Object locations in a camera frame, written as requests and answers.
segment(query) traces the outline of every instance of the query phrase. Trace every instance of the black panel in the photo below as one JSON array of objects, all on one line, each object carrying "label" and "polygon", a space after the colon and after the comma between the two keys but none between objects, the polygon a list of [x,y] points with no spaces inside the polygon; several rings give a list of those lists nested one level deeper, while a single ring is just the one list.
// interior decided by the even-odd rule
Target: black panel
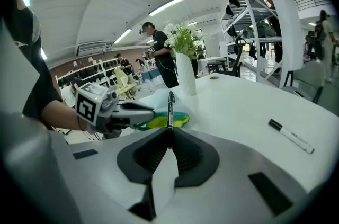
[{"label": "black panel", "polygon": [[150,152],[146,152],[144,145],[147,145],[149,141],[162,135],[166,132],[165,128],[161,128],[154,132],[152,135],[140,139],[137,142],[134,142],[126,147],[124,147],[117,156],[117,164],[125,176],[134,183],[147,184],[153,175],[151,164],[146,162]]},{"label": "black panel", "polygon": [[147,182],[142,201],[134,204],[129,211],[148,221],[156,217],[151,179]]},{"label": "black panel", "polygon": [[217,170],[220,162],[216,149],[184,130],[174,127],[173,152],[178,163],[179,177],[175,187],[199,186]]},{"label": "black panel", "polygon": [[73,153],[73,156],[76,160],[78,160],[78,159],[92,156],[95,154],[97,154],[97,151],[94,149],[90,149],[90,150],[79,151],[78,153]]},{"label": "black panel", "polygon": [[219,166],[219,155],[213,146],[174,127],[161,128],[123,148],[117,157],[119,168],[135,183],[146,184],[172,147],[179,176],[175,187],[198,186],[211,177]]},{"label": "black panel", "polygon": [[279,215],[293,203],[262,172],[248,176],[274,215]]}]

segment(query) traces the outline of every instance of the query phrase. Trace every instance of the wall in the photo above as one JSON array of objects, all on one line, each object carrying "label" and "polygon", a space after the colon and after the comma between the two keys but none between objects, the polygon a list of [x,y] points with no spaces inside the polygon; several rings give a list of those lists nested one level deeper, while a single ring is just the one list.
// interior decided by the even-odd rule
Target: wall
[{"label": "wall", "polygon": [[306,19],[311,17],[319,17],[320,11],[325,10],[328,15],[337,15],[337,12],[333,5],[322,5],[307,8],[298,12],[300,19]]},{"label": "wall", "polygon": [[[101,59],[102,61],[105,61],[106,59],[107,60],[113,59],[114,56],[117,53],[120,53],[123,56],[123,58],[126,58],[134,66],[134,69],[137,70],[137,69],[139,69],[140,64],[136,63],[135,61],[136,61],[137,58],[142,58],[141,54],[143,52],[146,52],[146,51],[147,51],[147,49],[131,49],[131,50],[126,50],[126,51],[113,51],[113,52],[107,52],[105,54],[105,56],[104,55],[96,55],[96,56],[92,56],[92,58],[93,58],[93,60],[96,60],[96,62],[99,62],[99,59]],[[82,67],[82,65],[88,66],[90,64],[88,62],[88,58],[89,57],[78,58],[78,59],[75,59],[73,61],[77,62],[77,64],[78,64],[77,68],[80,69]],[[62,75],[65,75],[69,71],[74,70],[73,61],[62,64],[62,65],[55,67],[55,68],[50,70],[54,87],[57,89],[58,92],[60,92],[60,90],[59,90],[57,81],[55,79],[55,76],[60,77]]]}]

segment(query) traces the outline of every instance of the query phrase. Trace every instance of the chair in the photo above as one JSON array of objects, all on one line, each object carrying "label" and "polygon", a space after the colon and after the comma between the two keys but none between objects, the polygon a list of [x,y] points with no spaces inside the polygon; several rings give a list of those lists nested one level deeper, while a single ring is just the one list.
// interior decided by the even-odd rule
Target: chair
[{"label": "chair", "polygon": [[[245,43],[238,43],[239,40],[243,40]],[[235,39],[235,45],[238,48],[238,54],[237,54],[237,58],[233,63],[233,68],[232,70],[223,70],[220,71],[221,74],[225,74],[225,75],[229,75],[229,76],[234,76],[234,77],[239,77],[240,78],[240,68],[242,63],[240,62],[240,58],[242,56],[242,52],[243,52],[243,46],[246,44],[247,42],[241,38],[241,36],[237,36],[237,38]]]},{"label": "chair", "polygon": [[209,68],[210,73],[212,73],[212,71],[213,72],[215,71],[216,73],[220,73],[219,66],[222,66],[223,70],[226,70],[225,64],[223,62],[218,62],[218,61],[208,62],[207,66]]},{"label": "chair", "polygon": [[[290,86],[286,86],[291,76]],[[293,87],[293,79],[299,81],[299,86]],[[313,103],[318,103],[324,87],[324,67],[316,61],[311,61],[301,69],[287,73],[284,86],[281,88],[294,95],[303,97]]]}]

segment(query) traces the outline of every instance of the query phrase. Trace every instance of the metal shelving rack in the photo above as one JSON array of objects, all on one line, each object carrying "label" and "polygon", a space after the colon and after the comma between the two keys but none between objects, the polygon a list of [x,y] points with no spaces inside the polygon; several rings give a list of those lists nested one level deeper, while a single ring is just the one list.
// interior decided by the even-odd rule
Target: metal shelving rack
[{"label": "metal shelving rack", "polygon": [[82,71],[82,70],[89,69],[89,68],[94,67],[94,66],[98,66],[98,67],[99,67],[99,68],[98,68],[98,71],[97,71],[95,74],[93,74],[93,75],[91,75],[91,76],[87,76],[87,77],[83,78],[82,80],[87,80],[87,79],[89,79],[89,78],[91,78],[91,77],[93,77],[93,76],[95,76],[95,75],[98,75],[98,74],[103,73],[103,74],[104,74],[104,81],[102,81],[102,82],[100,82],[100,83],[97,83],[97,84],[103,85],[103,84],[107,83],[107,86],[110,87],[110,86],[111,86],[111,84],[110,84],[110,79],[115,78],[115,76],[112,75],[112,78],[108,78],[107,75],[106,75],[106,72],[107,72],[107,71],[113,71],[113,70],[115,70],[116,68],[119,68],[119,67],[121,67],[121,66],[118,65],[118,66],[115,66],[115,67],[111,67],[111,68],[109,68],[109,69],[105,69],[105,67],[104,67],[103,64],[106,63],[106,62],[111,62],[111,61],[115,61],[115,60],[117,61],[118,59],[117,59],[117,58],[113,58],[113,59],[109,59],[109,60],[106,60],[106,61],[102,61],[102,60],[100,59],[98,64],[93,64],[93,65],[89,65],[89,66],[83,67],[83,68],[81,68],[81,69],[74,70],[74,71],[72,71],[72,72],[70,72],[70,73],[67,73],[67,74],[65,74],[65,75],[62,75],[62,76],[60,76],[60,77],[55,76],[55,78],[56,78],[57,83],[58,83],[58,81],[61,80],[62,78],[65,78],[65,77],[67,77],[67,76],[73,75],[73,74],[75,74],[75,73],[77,73],[77,72],[80,72],[80,71]]},{"label": "metal shelving rack", "polygon": [[[237,8],[235,5],[229,4],[229,7],[233,11],[234,16],[226,14],[226,8],[223,11],[222,18],[221,18],[221,27],[222,33],[224,35],[225,44],[227,48],[227,64],[228,64],[228,57],[230,56],[228,53],[228,46],[232,46],[235,44],[234,41],[227,42],[227,31],[233,25],[236,32],[242,33],[245,28],[253,27],[254,37],[247,38],[246,41],[248,43],[254,41],[256,43],[256,52],[257,52],[257,67],[256,67],[256,81],[259,81],[260,78],[260,71],[264,69],[268,63],[265,58],[260,57],[260,42],[281,42],[281,37],[271,37],[271,38],[259,38],[258,30],[257,30],[257,23],[262,22],[272,16],[277,17],[276,11],[271,10],[267,7],[260,0],[238,0],[240,3],[240,8]],[[278,67],[281,67],[282,62],[276,63],[274,66],[274,70]]]}]

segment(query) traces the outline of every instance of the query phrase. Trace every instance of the yellow-green cloth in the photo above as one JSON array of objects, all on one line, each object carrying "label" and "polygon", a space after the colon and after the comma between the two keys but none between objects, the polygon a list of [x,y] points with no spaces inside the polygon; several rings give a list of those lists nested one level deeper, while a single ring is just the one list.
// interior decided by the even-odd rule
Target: yellow-green cloth
[{"label": "yellow-green cloth", "polygon": [[[174,112],[174,126],[175,127],[184,127],[186,123],[190,120],[188,114],[183,112]],[[152,128],[161,128],[167,127],[167,112],[156,112],[155,117],[147,122],[134,125],[138,130],[145,131]]]},{"label": "yellow-green cloth", "polygon": [[[174,127],[183,127],[190,118],[188,116],[183,118],[174,118]],[[167,126],[167,116],[160,116],[149,121],[146,126],[148,128],[161,128]]]}]

